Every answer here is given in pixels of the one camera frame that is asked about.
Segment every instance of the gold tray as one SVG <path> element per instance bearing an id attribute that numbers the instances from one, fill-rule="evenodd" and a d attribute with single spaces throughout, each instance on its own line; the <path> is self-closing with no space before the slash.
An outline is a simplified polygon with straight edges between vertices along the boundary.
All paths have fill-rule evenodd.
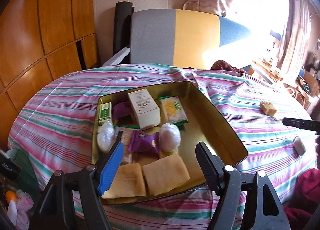
<path id="1" fill-rule="evenodd" d="M 125 90 L 99 98 L 97 110 L 99 105 L 111 102 L 112 106 L 123 101 L 129 101 L 128 93 L 146 88 L 153 99 L 161 109 L 158 98 L 164 96 L 179 96 L 180 102 L 187 115 L 189 123 L 185 124 L 185 129 L 181 132 L 181 144 L 178 148 L 179 155 L 183 159 L 190 179 L 183 185 L 158 196 L 147 197 L 132 197 L 132 198 L 116 198 L 103 199 L 104 204 L 123 204 L 133 202 L 143 202 L 147 200 L 158 199 L 161 197 L 171 196 L 178 193 L 183 193 L 187 190 L 199 187 L 205 183 L 205 178 L 202 174 L 201 168 L 198 164 L 195 154 L 196 144 L 203 141 L 214 155 L 218 155 L 224 164 L 232 166 L 238 164 L 248 156 L 248 151 L 243 143 L 233 131 L 222 114 L 215 108 L 215 106 L 201 93 L 191 82 L 173 82 L 152 85 L 147 87 L 134 88 Z M 97 146 L 97 131 L 98 131 L 98 111 L 96 111 L 93 137 L 92 137 L 92 163 L 95 164 L 101 152 Z M 161 125 L 164 123 L 164 115 L 161 110 L 161 124 L 156 127 L 145 130 L 148 134 L 153 134 L 159 131 Z M 118 125 L 133 125 L 132 120 L 122 120 Z M 138 161 L 144 165 L 150 161 Z"/>

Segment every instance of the orange fruit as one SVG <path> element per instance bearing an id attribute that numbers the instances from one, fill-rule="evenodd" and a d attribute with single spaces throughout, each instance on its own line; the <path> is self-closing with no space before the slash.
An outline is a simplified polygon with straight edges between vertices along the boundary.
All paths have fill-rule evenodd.
<path id="1" fill-rule="evenodd" d="M 13 191 L 9 190 L 5 193 L 5 200 L 9 204 L 11 200 L 16 202 L 18 200 L 18 197 Z"/>

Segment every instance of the striped bed sheet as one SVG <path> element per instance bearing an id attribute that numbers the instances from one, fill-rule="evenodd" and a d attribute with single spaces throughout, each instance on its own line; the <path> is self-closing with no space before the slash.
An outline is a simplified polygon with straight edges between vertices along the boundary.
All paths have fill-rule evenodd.
<path id="1" fill-rule="evenodd" d="M 217 70 L 179 69 L 157 64 L 118 65 L 65 75 L 41 89 L 22 109 L 10 131 L 8 146 L 28 153 L 40 187 L 52 173 L 81 170 L 91 162 L 91 138 L 98 98 L 158 83 L 191 81 L 223 114 L 249 152 L 237 166 L 242 172 L 264 170 L 282 202 L 292 195 L 296 177 L 316 166 L 315 133 L 282 125 L 283 117 L 310 119 L 289 94 L 246 74 Z M 278 109 L 265 116 L 260 101 Z M 300 136 L 307 147 L 298 156 L 292 141 Z M 78 215 L 82 208 L 74 193 Z M 104 206 L 114 229 L 206 229 L 219 198 L 207 187 L 136 205 Z M 241 194 L 234 229 L 241 224 Z"/>

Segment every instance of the purple snack package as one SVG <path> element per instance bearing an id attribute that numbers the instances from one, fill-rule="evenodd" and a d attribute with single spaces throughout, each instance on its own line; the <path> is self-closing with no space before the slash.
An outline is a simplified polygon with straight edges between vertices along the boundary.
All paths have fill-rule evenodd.
<path id="1" fill-rule="evenodd" d="M 122 102 L 119 104 L 116 104 L 113 107 L 113 114 L 112 114 L 112 120 L 116 120 L 121 117 L 125 117 L 127 115 L 132 114 L 132 108 L 130 102 Z"/>
<path id="2" fill-rule="evenodd" d="M 130 152 L 154 153 L 159 155 L 159 132 L 148 135 L 140 130 L 134 130 L 131 135 Z"/>

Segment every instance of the metal bolt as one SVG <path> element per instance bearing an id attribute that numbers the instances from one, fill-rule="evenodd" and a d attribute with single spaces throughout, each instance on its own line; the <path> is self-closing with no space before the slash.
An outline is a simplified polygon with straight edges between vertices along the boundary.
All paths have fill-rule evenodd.
<path id="1" fill-rule="evenodd" d="M 260 177 L 265 177 L 265 176 L 266 176 L 266 173 L 265 173 L 263 170 L 260 170 L 260 171 L 258 171 L 258 175 L 259 175 Z"/>
<path id="2" fill-rule="evenodd" d="M 62 170 L 56 170 L 54 173 L 54 176 L 60 176 L 62 174 Z"/>
<path id="3" fill-rule="evenodd" d="M 224 166 L 224 169 L 225 169 L 226 171 L 228 171 L 228 172 L 232 172 L 232 171 L 233 171 L 233 166 L 231 166 L 231 165 L 226 165 L 226 166 Z"/>
<path id="4" fill-rule="evenodd" d="M 93 170 L 95 170 L 95 169 L 96 169 L 96 166 L 93 165 L 93 164 L 87 165 L 87 167 L 86 167 L 86 170 L 87 170 L 87 171 L 93 171 Z"/>

